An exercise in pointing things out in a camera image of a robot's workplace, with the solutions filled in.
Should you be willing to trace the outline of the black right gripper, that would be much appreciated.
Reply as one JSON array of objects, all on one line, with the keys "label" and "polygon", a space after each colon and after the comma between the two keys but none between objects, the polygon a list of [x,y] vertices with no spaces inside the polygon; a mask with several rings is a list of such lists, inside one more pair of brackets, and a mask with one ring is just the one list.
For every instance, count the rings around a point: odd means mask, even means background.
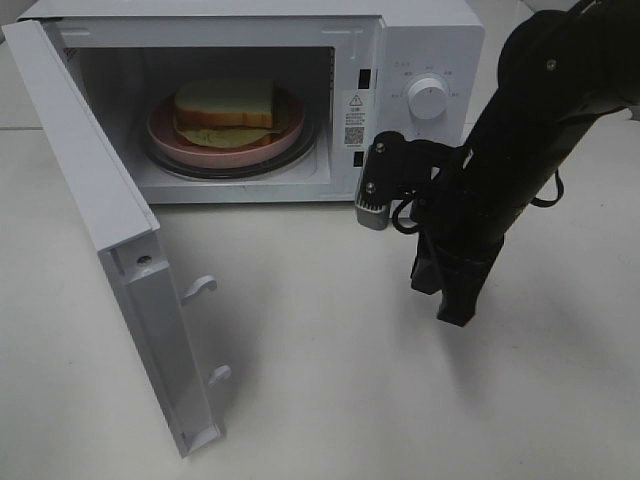
[{"label": "black right gripper", "polygon": [[[411,219],[421,227],[411,288],[441,291],[437,318],[464,327],[504,244],[504,148],[476,140],[461,147],[405,140],[399,152],[399,197],[413,201]],[[438,256],[433,241],[442,250]]]}]

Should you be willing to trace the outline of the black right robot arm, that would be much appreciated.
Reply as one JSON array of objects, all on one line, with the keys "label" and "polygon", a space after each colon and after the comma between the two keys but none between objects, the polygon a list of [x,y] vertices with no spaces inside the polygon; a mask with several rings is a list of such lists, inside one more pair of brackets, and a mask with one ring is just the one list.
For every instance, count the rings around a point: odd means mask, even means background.
[{"label": "black right robot arm", "polygon": [[498,87],[464,144],[415,199],[415,290],[463,326],[507,230],[596,121],[639,103],[639,5],[581,1],[508,37]]}]

